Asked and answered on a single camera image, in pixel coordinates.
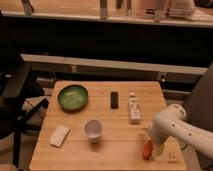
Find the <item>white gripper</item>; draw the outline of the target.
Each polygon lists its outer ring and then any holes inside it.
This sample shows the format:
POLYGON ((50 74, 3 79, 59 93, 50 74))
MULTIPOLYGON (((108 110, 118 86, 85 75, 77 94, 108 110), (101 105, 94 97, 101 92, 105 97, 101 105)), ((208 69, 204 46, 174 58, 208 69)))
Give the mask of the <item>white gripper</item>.
POLYGON ((160 156, 165 148, 165 145, 163 143, 166 142, 169 135, 166 134, 159 126, 156 126, 154 124, 150 124, 148 126, 147 132, 152 142, 155 144, 153 146, 152 155, 154 157, 160 156))

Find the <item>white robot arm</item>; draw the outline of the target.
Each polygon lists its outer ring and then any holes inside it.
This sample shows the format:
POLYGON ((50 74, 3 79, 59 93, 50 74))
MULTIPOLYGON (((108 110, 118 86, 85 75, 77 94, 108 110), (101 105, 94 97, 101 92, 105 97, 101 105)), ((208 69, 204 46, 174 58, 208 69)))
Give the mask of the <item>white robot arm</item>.
POLYGON ((213 159, 213 132, 190 125, 186 116, 185 109, 178 104, 168 105, 157 112, 147 127, 150 139, 154 144, 161 145, 172 136, 213 159))

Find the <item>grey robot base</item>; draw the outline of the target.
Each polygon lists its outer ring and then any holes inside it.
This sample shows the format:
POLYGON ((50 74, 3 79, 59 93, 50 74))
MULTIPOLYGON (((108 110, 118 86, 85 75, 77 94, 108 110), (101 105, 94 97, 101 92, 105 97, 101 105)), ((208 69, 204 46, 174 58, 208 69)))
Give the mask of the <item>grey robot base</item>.
POLYGON ((187 122, 213 133, 213 62, 183 103, 187 122))

